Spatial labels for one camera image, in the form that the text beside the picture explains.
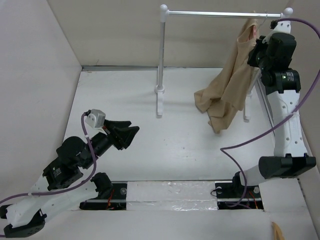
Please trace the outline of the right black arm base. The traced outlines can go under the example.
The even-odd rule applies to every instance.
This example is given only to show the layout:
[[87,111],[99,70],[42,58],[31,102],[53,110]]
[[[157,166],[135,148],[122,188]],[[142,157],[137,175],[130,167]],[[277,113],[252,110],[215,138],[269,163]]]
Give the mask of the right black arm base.
[[240,172],[232,180],[218,180],[214,182],[214,189],[210,194],[216,197],[218,210],[263,210],[260,188],[241,185]]

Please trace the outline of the pink clothes hanger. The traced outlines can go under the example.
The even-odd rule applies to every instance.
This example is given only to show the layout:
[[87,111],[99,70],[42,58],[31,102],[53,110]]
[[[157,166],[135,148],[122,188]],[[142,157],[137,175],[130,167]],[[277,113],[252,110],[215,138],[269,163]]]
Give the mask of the pink clothes hanger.
[[249,20],[250,26],[248,27],[249,29],[249,33],[247,36],[247,40],[252,40],[252,39],[256,39],[259,35],[259,30],[261,28],[261,26],[265,23],[265,19],[264,20],[254,20],[253,18],[251,18]]

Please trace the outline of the beige t shirt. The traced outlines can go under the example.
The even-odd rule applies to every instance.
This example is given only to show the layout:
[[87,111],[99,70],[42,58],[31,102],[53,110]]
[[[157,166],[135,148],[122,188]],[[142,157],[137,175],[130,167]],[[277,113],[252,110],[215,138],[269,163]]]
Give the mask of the beige t shirt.
[[194,93],[195,106],[201,113],[208,114],[208,124],[216,134],[228,129],[237,112],[245,106],[255,71],[247,61],[257,39],[247,40],[249,26],[250,20],[247,19],[221,72],[206,88]]

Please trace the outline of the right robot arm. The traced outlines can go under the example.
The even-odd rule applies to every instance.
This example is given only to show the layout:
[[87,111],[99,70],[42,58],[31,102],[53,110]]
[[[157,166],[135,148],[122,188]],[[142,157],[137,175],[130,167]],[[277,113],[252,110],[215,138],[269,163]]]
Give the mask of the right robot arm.
[[305,147],[299,112],[300,76],[289,67],[297,46],[295,37],[276,32],[261,36],[249,53],[247,63],[261,71],[261,82],[271,107],[275,145],[272,156],[260,157],[258,164],[237,172],[231,191],[242,197],[261,183],[275,178],[295,178],[316,166],[316,158]]

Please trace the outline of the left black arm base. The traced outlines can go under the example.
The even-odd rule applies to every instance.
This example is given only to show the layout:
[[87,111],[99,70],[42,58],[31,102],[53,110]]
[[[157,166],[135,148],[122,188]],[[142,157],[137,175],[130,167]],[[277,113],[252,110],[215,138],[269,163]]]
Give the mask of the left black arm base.
[[99,172],[91,181],[96,186],[97,196],[79,204],[80,210],[124,211],[127,209],[128,183],[111,181],[106,173]]

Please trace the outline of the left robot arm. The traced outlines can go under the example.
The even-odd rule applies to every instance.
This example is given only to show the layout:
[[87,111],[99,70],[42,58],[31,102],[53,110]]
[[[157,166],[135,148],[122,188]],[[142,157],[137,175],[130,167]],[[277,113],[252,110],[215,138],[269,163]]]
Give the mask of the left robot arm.
[[1,200],[0,217],[7,220],[3,238],[28,238],[63,211],[86,200],[109,199],[114,192],[105,172],[98,172],[98,159],[110,148],[127,149],[140,130],[130,121],[92,119],[83,114],[81,127],[86,140],[68,137],[54,159],[28,193]]

